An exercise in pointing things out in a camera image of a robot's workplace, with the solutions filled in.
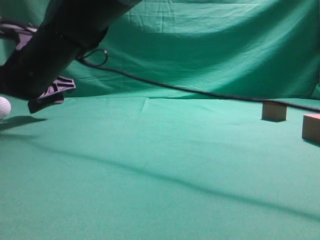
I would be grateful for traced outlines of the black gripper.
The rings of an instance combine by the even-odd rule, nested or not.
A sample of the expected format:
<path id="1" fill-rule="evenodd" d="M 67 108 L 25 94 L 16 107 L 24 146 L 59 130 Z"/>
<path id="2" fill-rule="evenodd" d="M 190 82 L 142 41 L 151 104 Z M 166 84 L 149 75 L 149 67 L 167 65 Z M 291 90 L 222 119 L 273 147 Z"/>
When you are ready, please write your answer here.
<path id="1" fill-rule="evenodd" d="M 73 60 L 96 48 L 108 29 L 37 25 L 0 19 L 0 38 L 15 43 L 15 51 L 0 69 L 0 91 L 29 100 L 37 113 L 64 102 L 64 92 L 76 89 L 72 78 L 59 76 Z"/>

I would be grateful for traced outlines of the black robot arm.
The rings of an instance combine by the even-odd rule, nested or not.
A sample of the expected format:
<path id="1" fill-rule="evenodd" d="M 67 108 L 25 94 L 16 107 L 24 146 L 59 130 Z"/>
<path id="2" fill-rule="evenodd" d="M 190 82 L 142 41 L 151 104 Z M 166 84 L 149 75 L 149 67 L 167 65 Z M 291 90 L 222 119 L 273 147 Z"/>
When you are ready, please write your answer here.
<path id="1" fill-rule="evenodd" d="M 26 100 L 30 113 L 61 104 L 75 81 L 62 72 L 98 47 L 110 25 L 136 6 L 136 0 L 52 0 L 36 26 L 6 19 L 0 36 L 15 50 L 0 67 L 2 94 Z"/>

